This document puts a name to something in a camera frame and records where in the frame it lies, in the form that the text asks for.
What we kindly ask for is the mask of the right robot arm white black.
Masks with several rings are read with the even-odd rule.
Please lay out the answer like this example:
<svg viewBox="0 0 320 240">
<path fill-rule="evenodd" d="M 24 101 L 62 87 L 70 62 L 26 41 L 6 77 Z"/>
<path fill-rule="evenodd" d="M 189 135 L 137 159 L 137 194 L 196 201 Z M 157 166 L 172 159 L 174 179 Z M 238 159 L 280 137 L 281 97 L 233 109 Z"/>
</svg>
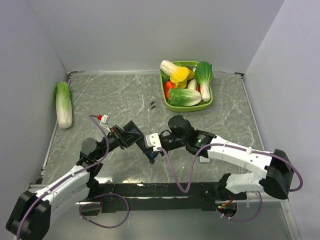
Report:
<svg viewBox="0 0 320 240">
<path fill-rule="evenodd" d="M 196 158 L 220 160 L 248 171 L 223 175 L 218 187 L 223 199 L 245 192 L 264 192 L 279 200 L 288 198 L 294 168 L 283 150 L 259 151 L 232 143 L 213 133 L 195 129 L 181 115 L 171 117 L 168 126 L 168 135 L 152 133 L 144 137 L 146 147 L 152 152 L 166 156 L 169 151 L 184 147 Z"/>
</svg>

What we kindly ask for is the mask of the black remote control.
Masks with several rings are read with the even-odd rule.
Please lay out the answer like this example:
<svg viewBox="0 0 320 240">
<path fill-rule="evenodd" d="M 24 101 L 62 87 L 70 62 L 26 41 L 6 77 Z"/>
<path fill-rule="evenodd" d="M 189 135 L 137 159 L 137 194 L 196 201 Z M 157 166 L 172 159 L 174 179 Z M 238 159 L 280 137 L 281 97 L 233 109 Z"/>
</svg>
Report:
<svg viewBox="0 0 320 240">
<path fill-rule="evenodd" d="M 144 135 L 141 136 L 140 140 L 138 140 L 136 142 L 137 146 L 140 148 L 140 150 L 143 152 L 143 154 L 147 157 L 147 150 L 151 149 L 151 148 L 147 148 L 146 145 L 145 145 L 145 141 L 144 141 Z M 155 163 L 155 160 L 148 160 L 148 162 L 150 164 L 154 164 Z"/>
</svg>

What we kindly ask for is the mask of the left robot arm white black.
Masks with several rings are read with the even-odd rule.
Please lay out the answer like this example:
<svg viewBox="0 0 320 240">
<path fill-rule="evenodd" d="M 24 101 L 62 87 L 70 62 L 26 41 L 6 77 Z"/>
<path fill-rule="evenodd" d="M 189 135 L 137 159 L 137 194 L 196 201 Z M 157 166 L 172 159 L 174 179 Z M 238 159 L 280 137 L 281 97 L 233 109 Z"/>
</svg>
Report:
<svg viewBox="0 0 320 240">
<path fill-rule="evenodd" d="M 98 197 L 99 182 L 95 177 L 107 153 L 118 147 L 126 149 L 143 137 L 140 129 L 130 121 L 123 128 L 113 126 L 101 141 L 85 139 L 79 160 L 70 171 L 34 193 L 27 190 L 19 196 L 5 228 L 21 240 L 43 239 L 50 223 L 64 210 L 78 201 L 93 201 Z"/>
</svg>

